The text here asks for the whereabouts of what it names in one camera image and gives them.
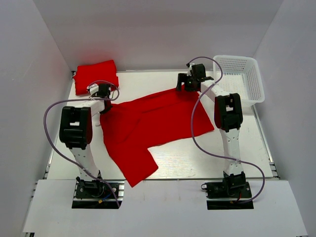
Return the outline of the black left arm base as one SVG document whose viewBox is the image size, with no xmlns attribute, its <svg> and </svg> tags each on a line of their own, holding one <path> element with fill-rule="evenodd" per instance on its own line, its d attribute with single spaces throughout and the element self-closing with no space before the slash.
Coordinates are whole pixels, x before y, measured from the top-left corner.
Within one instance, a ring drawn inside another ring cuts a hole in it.
<svg viewBox="0 0 316 237">
<path fill-rule="evenodd" d="M 123 201 L 124 182 L 85 181 L 76 178 L 72 209 L 119 209 Z"/>
</svg>

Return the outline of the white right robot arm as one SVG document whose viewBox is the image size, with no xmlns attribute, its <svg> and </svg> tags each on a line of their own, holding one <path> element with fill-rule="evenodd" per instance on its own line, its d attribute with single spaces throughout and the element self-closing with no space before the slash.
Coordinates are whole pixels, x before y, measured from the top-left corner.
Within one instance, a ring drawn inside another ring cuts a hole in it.
<svg viewBox="0 0 316 237">
<path fill-rule="evenodd" d="M 225 160 L 223 171 L 224 181 L 231 186 L 242 186 L 246 182 L 245 173 L 241 165 L 239 151 L 239 131 L 243 122 L 240 95 L 229 93 L 221 88 L 215 79 L 206 75 L 203 64 L 188 63 L 188 72 L 179 73 L 176 90 L 181 91 L 181 87 L 187 92 L 199 91 L 201 96 L 206 95 L 214 102 L 214 122 L 219 129 L 224 155 L 216 155 L 205 151 L 197 143 L 194 136 L 193 119 L 200 98 L 197 99 L 191 115 L 191 134 L 195 145 L 204 153 Z"/>
</svg>

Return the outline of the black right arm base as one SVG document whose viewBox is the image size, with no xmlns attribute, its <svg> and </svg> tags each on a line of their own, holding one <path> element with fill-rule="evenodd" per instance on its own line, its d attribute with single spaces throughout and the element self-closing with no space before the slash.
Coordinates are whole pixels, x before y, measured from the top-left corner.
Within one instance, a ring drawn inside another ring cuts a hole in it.
<svg viewBox="0 0 316 237">
<path fill-rule="evenodd" d="M 221 182 L 206 182 L 201 185 L 206 194 L 208 210 L 253 209 L 252 193 L 245 173 L 228 175 L 224 173 Z"/>
</svg>

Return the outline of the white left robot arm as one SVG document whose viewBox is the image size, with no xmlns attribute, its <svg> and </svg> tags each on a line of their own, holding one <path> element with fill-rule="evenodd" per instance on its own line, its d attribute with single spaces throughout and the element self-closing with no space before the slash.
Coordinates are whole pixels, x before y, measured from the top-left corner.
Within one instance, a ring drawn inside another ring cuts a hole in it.
<svg viewBox="0 0 316 237">
<path fill-rule="evenodd" d="M 90 93 L 88 101 L 63 107 L 59 139 L 79 164 L 80 179 L 94 181 L 101 179 L 102 175 L 94 162 L 90 147 L 93 136 L 92 118 L 111 109 L 111 85 L 105 82 L 93 83 L 87 90 Z"/>
</svg>

